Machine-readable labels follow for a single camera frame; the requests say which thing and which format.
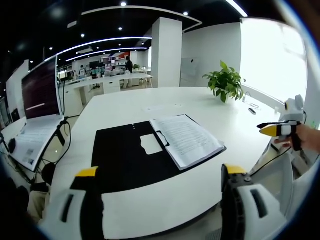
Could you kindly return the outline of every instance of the human hand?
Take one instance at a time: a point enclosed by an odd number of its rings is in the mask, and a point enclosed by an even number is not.
[[[320,131],[312,129],[307,125],[300,124],[296,127],[296,134],[301,140],[301,147],[314,150],[320,154]],[[276,139],[275,144],[284,143],[284,148],[292,147],[293,141],[291,137],[287,137],[284,140]]]

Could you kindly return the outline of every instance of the green leaves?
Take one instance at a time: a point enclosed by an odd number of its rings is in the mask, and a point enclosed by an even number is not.
[[[228,70],[227,64],[225,64],[223,61],[220,61],[220,66],[222,67],[222,69]]]
[[[223,103],[226,103],[226,100],[227,100],[227,94],[226,94],[225,91],[222,91],[222,92],[221,92],[221,101],[222,101]]]
[[[216,96],[218,97],[221,92],[222,92],[221,89],[218,89],[218,90],[216,91]]]
[[[241,76],[233,67],[228,67],[223,61],[220,61],[221,71],[213,71],[203,75],[207,78],[208,88],[211,89],[214,96],[220,96],[222,102],[227,101],[227,96],[238,100],[244,96],[241,88]]]

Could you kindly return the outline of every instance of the open binder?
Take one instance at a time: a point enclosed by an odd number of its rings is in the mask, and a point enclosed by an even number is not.
[[[141,146],[141,137],[154,135],[162,151],[148,155]],[[224,152],[198,164],[179,170],[166,145],[149,121],[98,130],[95,135],[91,166],[99,166],[99,188],[102,194],[115,193],[148,185],[183,174]]]

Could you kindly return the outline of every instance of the black ceiling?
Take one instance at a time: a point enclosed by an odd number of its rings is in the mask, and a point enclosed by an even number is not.
[[[249,17],[283,21],[270,0],[235,0]],[[122,0],[11,0],[0,9],[2,44],[0,45],[0,77],[3,82],[24,59],[33,60],[35,67],[56,53],[68,48],[108,38],[142,37],[159,17],[182,21],[183,29],[196,22],[166,12],[121,8],[82,15],[99,8],[119,6]],[[124,0],[129,6],[161,8],[189,16],[203,24],[197,28],[239,22],[240,14],[225,0]],[[77,24],[68,28],[68,24]],[[92,48],[107,50],[136,47],[139,40],[108,41],[93,44]],[[143,46],[149,47],[149,40]],[[60,55],[61,63],[76,56],[77,50]]]

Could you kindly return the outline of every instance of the bright window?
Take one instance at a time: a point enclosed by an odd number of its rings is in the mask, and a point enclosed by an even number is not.
[[[243,19],[240,75],[248,87],[281,102],[299,94],[306,99],[307,60],[299,33],[279,22]]]
[[[148,51],[148,68],[151,68],[151,60],[152,60],[152,46],[149,48]]]

